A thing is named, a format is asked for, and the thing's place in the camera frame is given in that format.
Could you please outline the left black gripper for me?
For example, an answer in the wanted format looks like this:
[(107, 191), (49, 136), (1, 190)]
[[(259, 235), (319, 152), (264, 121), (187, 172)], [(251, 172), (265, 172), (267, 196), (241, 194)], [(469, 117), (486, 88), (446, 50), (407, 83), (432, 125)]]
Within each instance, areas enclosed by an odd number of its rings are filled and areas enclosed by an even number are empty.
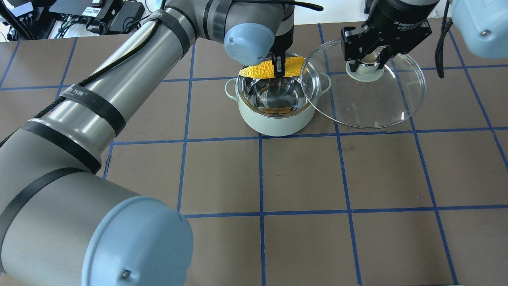
[(285, 52), (293, 44), (294, 22), (281, 22), (274, 40), (274, 52), (271, 52), (271, 64), (276, 77), (285, 76)]

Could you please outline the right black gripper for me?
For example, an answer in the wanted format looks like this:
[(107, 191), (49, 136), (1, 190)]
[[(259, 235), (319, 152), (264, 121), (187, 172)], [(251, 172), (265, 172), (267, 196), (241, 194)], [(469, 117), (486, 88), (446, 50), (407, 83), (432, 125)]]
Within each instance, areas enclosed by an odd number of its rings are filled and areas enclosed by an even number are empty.
[(363, 63), (370, 53), (382, 47), (379, 69), (383, 69), (390, 58), (408, 54), (432, 34), (427, 18), (438, 3), (437, 0), (374, 0), (360, 28), (341, 30), (344, 60)]

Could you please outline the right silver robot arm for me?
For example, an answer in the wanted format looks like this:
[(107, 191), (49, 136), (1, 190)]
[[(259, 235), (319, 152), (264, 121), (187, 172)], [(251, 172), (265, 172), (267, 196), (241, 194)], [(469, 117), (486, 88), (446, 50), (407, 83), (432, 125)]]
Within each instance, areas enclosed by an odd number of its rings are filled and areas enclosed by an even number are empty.
[[(437, 0), (374, 0), (359, 29), (341, 31), (346, 71), (359, 81), (380, 78), (390, 58), (408, 54), (432, 33), (428, 16)], [(444, 8), (434, 61), (443, 72), (444, 39), (456, 26), (470, 52), (481, 58), (507, 57), (506, 0), (448, 0)]]

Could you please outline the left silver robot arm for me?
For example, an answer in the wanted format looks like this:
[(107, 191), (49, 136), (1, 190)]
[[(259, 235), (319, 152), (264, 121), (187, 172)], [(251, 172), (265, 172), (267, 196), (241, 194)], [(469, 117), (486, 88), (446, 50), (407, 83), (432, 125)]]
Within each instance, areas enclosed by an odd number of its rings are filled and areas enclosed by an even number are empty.
[(292, 0), (167, 0), (94, 73), (1, 143), (1, 272), (27, 286), (183, 286), (183, 214), (96, 174), (100, 156), (198, 38), (242, 65), (293, 24)]

